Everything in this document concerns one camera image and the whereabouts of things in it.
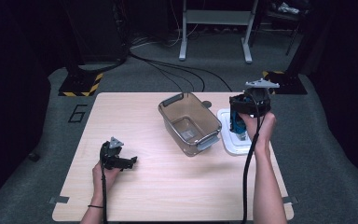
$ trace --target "black cord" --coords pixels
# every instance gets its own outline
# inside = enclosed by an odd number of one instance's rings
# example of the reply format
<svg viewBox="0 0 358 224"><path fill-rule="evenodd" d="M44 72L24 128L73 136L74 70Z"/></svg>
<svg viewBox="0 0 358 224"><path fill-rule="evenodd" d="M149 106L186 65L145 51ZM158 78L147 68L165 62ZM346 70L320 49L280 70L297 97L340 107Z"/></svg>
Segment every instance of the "black cord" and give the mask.
<svg viewBox="0 0 358 224"><path fill-rule="evenodd" d="M154 61L154 60L150 60L150 59L146 59L146 58L142 58L142 57L139 57L133 53L129 53L129 56L131 56L132 58L134 59L138 59L140 61L143 61L143 62L146 62L146 63L153 63L153 64L157 64L157 65L161 65L161 66L165 66L165 67L170 67L170 68L175 68L175 69L179 69L179 70L182 70L182 71L185 71L187 73L190 73L192 74L193 76L195 77L198 77L200 79L200 81L202 82L202 91L205 90L205 82L204 80L202 79L202 77L198 76L197 74L191 72L191 71L188 71L188 70L185 70L183 68L181 68L180 66L178 65L174 65L174 64L170 64L170 63L162 63L162 62L159 62L159 61Z"/></svg>
<svg viewBox="0 0 358 224"><path fill-rule="evenodd" d="M256 110L256 114L257 114L257 128L256 128L256 131L255 131L255 136L254 136L254 138L252 140L251 147L249 148L248 155L246 157L245 167L243 168L243 178L242 178L243 219L242 219L241 224L245 224L246 220L248 219L248 198L247 198L248 190L247 189L248 189L249 166L251 164L252 156L253 156L253 153L255 151L255 144L257 143L259 131L260 131L261 125L263 124L263 121L264 121L264 118L263 118L263 120L260 123L260 113L258 111L257 102L255 101L255 98L253 97L252 94L250 94L250 93L248 93L248 94L249 94L249 96L252 98L252 100L255 103L255 110Z"/></svg>
<svg viewBox="0 0 358 224"><path fill-rule="evenodd" d="M106 177L104 175L104 166L101 163L102 181L103 181L103 224L107 224L107 197L106 197Z"/></svg>
<svg viewBox="0 0 358 224"><path fill-rule="evenodd" d="M153 65L152 63L148 63L148 64L150 64L151 66L155 67L163 76L165 76L167 79L169 79L171 82L173 82L173 84L175 84L179 88L180 92L183 92L182 88L180 88L180 86L175 81L173 81L170 77L165 75L164 72L166 72L168 74L171 74L172 76L175 76L174 74L169 73L168 71L165 71L163 69L160 69L160 68L156 67L155 65Z"/></svg>
<svg viewBox="0 0 358 224"><path fill-rule="evenodd" d="M205 70L205 69L200 69L200 68L196 68L196 67L189 67L189 66L183 66L183 65L178 65L178 64L173 64L173 63L164 63L164 62L159 62L159 61L155 61L155 60L150 60L150 59L146 59L146 58L142 58L140 56L137 56L133 53L129 53L129 56L135 58L135 59L138 59L138 60L141 60L141 61L144 61L144 62L149 62L149 63L155 63L157 65L161 65L161 66L166 66L166 67L170 67L170 68L175 68L175 69L179 69L179 70L182 70L182 71L185 71L197 78L199 78L202 82L202 91L205 90L205 82L204 80L202 79L202 77L200 77L199 75L195 74L194 72L191 72L189 70L197 70L197 71L201 71L201 72L205 72L205 73L209 73L217 78L219 78L225 85L226 87L232 91L232 89L228 86L228 84L225 82L224 79L222 79L220 76L218 76L217 74L211 72L211 71L208 71L208 70Z"/></svg>

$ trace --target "yellow and black tape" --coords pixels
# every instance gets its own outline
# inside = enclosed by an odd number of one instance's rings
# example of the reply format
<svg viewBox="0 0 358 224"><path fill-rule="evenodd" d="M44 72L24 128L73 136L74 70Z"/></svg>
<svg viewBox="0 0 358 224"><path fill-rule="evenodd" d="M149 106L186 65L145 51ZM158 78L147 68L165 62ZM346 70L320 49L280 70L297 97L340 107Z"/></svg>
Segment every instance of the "yellow and black tape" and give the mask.
<svg viewBox="0 0 358 224"><path fill-rule="evenodd" d="M84 84L85 88L82 91L71 91L70 90L71 88L69 87L67 88L69 90L60 91L59 95L60 96L92 96L97 91L102 78L103 78L103 74L101 73L92 80L89 81L86 80L85 81L86 83Z"/></svg>

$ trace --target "wooden table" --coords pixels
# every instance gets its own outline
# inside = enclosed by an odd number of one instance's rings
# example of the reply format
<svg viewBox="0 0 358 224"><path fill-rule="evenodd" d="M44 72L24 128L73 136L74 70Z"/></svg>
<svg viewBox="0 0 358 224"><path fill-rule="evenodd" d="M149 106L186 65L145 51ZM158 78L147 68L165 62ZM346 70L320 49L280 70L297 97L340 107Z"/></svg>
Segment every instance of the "wooden table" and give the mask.
<svg viewBox="0 0 358 224"><path fill-rule="evenodd" d="M92 196L92 167L101 145L111 136L124 143L120 158L137 156L132 170L120 173L108 195L108 219L114 221L242 220L242 174L246 157L226 153L220 140L195 157L186 156L164 126L158 104L174 92L100 93L89 115L74 160L62 187L67 203L57 203L55 221L78 221ZM233 92L195 92L212 102L216 115L228 108ZM271 150L282 196L282 175ZM253 219L255 160L248 176L248 219ZM292 205L285 206L288 219Z"/></svg>

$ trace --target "metal stand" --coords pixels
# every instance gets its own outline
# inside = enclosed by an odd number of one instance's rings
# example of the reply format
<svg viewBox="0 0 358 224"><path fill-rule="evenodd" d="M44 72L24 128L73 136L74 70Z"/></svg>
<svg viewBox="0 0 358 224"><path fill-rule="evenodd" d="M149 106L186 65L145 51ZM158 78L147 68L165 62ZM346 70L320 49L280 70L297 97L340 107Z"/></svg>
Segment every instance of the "metal stand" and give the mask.
<svg viewBox="0 0 358 224"><path fill-rule="evenodd" d="M255 19L255 10L258 0L255 0L252 11L223 11L223 10L187 10L187 1L183 2L183 32L182 45L179 53L179 60L186 59L187 49L187 24L222 24L222 25L246 25L245 37L241 38L243 54L247 63L252 63L252 55L249 50L249 36Z"/></svg>

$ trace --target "wrist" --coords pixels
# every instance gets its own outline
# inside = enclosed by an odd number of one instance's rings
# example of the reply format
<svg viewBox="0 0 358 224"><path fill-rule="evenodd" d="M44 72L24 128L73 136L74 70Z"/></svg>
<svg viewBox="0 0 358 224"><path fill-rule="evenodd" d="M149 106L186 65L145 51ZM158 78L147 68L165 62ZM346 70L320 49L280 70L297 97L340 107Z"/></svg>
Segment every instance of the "wrist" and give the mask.
<svg viewBox="0 0 358 224"><path fill-rule="evenodd" d="M91 198L91 202L89 204L95 205L95 206L103 206L103 195L97 194L93 195Z"/></svg>
<svg viewBox="0 0 358 224"><path fill-rule="evenodd" d="M255 157L259 159L269 159L269 155L269 141L259 139L255 145Z"/></svg>

